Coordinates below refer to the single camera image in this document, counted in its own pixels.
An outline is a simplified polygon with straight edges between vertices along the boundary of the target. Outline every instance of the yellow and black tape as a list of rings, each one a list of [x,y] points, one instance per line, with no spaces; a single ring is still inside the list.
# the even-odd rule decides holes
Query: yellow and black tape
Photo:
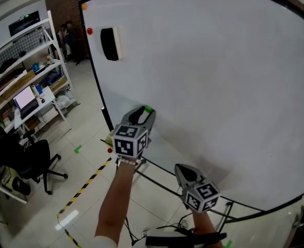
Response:
[[[59,219],[60,215],[62,213],[64,213],[64,211],[66,209],[68,209],[68,207],[73,204],[73,202],[79,197],[79,195],[81,195],[85,188],[89,185],[89,183],[92,182],[92,180],[105,168],[105,166],[111,161],[111,158],[109,158],[102,166],[99,167],[99,169],[89,178],[89,180],[84,184],[84,186],[82,186],[82,188],[74,195],[74,197],[67,203],[67,205],[65,205],[65,207],[63,209],[61,209],[59,211],[59,213],[57,214],[57,218]],[[69,232],[64,229],[66,234],[68,235],[68,237],[72,240],[73,243],[75,243],[75,245],[79,248],[82,248],[78,242],[69,234]]]

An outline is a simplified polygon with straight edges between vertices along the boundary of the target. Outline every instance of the green floor marker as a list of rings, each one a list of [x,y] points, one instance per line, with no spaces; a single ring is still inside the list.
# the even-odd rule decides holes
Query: green floor marker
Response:
[[[147,113],[152,113],[153,111],[154,111],[154,109],[153,108],[151,108],[150,106],[145,106],[145,111],[147,112]]]
[[[232,244],[232,241],[229,241],[228,244],[226,246],[224,246],[224,248],[230,248],[231,244]]]
[[[74,152],[76,153],[76,154],[79,154],[79,149],[81,149],[81,145],[79,145],[75,150],[74,150]]]

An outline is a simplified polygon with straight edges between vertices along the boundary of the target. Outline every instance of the whiteboard frame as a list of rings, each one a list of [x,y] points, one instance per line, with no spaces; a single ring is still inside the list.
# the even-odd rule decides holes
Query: whiteboard frame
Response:
[[[79,12],[80,12],[80,15],[81,15],[81,21],[82,21],[83,30],[84,30],[83,34],[84,34],[85,41],[87,43],[87,48],[88,48],[88,53],[89,53],[89,57],[90,57],[90,62],[91,62],[91,65],[92,65],[92,70],[93,70],[94,78],[95,78],[95,81],[97,83],[97,87],[98,87],[98,91],[99,91],[101,100],[103,102],[102,113],[103,113],[103,116],[105,118],[105,121],[106,121],[106,124],[107,124],[109,130],[112,131],[114,129],[114,126],[113,126],[113,123],[112,123],[112,121],[110,119],[110,116],[109,116],[109,113],[108,113],[108,110],[107,110],[107,105],[105,103],[103,94],[101,92],[101,88],[100,88],[99,80],[98,80],[98,77],[97,77],[97,73],[96,73],[95,68],[94,68],[94,63],[93,63],[93,59],[92,59],[91,52],[90,52],[90,45],[89,45],[89,41],[88,41],[88,37],[87,37],[87,28],[85,27],[85,22],[84,22],[84,17],[83,17],[82,4],[84,4],[84,3],[88,2],[88,1],[91,1],[91,0],[80,0],[79,3],[78,3],[78,5],[79,5]],[[281,6],[285,7],[286,9],[290,10],[291,12],[295,13],[296,15],[298,15],[299,17],[301,17],[302,19],[304,19],[304,10],[302,10],[300,7],[296,6],[295,4],[293,4],[292,2],[290,2],[289,0],[270,0],[270,1],[273,1],[273,2],[275,2],[275,3],[277,3],[277,4],[281,5]],[[169,172],[168,170],[165,170],[164,168],[162,168],[159,165],[157,165],[157,164],[149,161],[148,159],[146,159],[144,157],[142,157],[142,158],[145,159],[145,160],[147,160],[148,162],[154,164],[155,166],[163,169],[164,171],[166,171],[166,172],[174,175],[173,173]],[[255,210],[260,211],[258,213],[253,214],[253,215],[249,215],[249,216],[245,216],[245,217],[242,217],[242,218],[238,218],[236,220],[226,221],[225,223],[233,223],[233,222],[239,222],[239,221],[244,221],[244,220],[248,220],[248,219],[254,219],[254,218],[258,218],[258,217],[263,216],[263,215],[267,215],[267,214],[273,213],[273,212],[278,211],[280,209],[283,209],[283,208],[285,208],[287,206],[290,206],[291,204],[293,204],[295,202],[298,202],[299,200],[302,199],[302,196],[304,196],[304,193],[302,193],[301,195],[297,196],[296,198],[294,198],[294,199],[292,199],[292,200],[290,200],[290,201],[288,201],[288,202],[286,202],[286,203],[284,203],[282,205],[279,205],[278,207],[274,207],[274,208],[266,210],[266,211],[221,196],[222,198],[224,198],[226,200],[229,200],[229,201],[231,201],[233,203],[237,203],[239,205],[242,205],[242,206],[249,207],[251,209],[255,209]]]

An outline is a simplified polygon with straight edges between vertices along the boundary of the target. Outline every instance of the white sleeve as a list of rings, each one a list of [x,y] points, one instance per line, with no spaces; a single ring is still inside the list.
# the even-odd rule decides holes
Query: white sleeve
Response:
[[[117,248],[116,242],[106,236],[95,236],[93,245],[95,248]]]

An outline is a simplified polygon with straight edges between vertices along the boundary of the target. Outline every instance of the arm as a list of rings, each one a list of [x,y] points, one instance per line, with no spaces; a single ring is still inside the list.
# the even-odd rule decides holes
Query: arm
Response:
[[[95,236],[106,236],[119,243],[130,201],[135,166],[121,163],[99,212]]]
[[[196,211],[192,210],[192,214],[196,235],[211,234],[216,232],[207,212],[197,213]],[[221,242],[208,246],[208,248],[222,247]]]

